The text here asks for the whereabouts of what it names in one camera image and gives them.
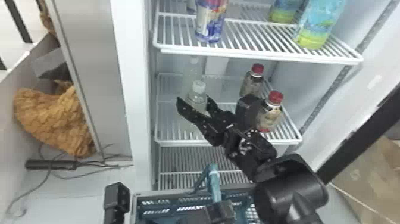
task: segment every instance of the white bottle cap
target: white bottle cap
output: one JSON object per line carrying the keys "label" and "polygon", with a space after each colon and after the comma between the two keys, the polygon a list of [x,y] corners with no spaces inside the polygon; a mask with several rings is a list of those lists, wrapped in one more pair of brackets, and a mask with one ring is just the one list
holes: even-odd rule
{"label": "white bottle cap", "polygon": [[197,56],[191,56],[191,57],[190,57],[190,63],[191,63],[191,64],[197,64],[197,63],[199,63],[199,57],[197,57]]}
{"label": "white bottle cap", "polygon": [[193,91],[197,94],[202,94],[205,91],[205,82],[196,80],[193,82]]}

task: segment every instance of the cardboard box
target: cardboard box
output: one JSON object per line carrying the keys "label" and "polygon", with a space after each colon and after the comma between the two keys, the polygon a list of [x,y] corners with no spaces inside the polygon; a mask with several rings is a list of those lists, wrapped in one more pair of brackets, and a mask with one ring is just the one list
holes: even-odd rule
{"label": "cardboard box", "polygon": [[400,224],[400,147],[381,137],[334,180],[362,224]]}

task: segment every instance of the red bottle cap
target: red bottle cap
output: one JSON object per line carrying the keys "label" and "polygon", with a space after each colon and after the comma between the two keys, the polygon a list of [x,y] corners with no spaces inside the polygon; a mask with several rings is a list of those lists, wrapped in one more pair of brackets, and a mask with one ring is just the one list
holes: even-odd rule
{"label": "red bottle cap", "polygon": [[256,74],[262,74],[264,72],[264,66],[262,64],[253,64],[251,71]]}
{"label": "red bottle cap", "polygon": [[279,91],[272,90],[268,96],[268,100],[273,104],[281,104],[283,100],[283,94]]}

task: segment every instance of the dark door frame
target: dark door frame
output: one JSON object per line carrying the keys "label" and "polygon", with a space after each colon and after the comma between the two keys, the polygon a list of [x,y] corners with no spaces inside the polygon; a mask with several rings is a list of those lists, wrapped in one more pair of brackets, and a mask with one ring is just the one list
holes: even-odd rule
{"label": "dark door frame", "polygon": [[350,165],[375,141],[400,120],[400,88],[397,86],[379,105],[378,110],[317,171],[327,184]]}

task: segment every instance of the bottle label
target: bottle label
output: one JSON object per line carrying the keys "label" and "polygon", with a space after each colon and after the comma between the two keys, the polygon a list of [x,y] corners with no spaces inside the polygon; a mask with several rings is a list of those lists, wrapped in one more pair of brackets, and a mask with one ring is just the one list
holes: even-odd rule
{"label": "bottle label", "polygon": [[270,20],[276,23],[291,23],[302,0],[276,0],[270,11]]}
{"label": "bottle label", "polygon": [[309,49],[321,48],[328,39],[344,5],[345,0],[322,2],[311,0],[295,32],[297,43]]}

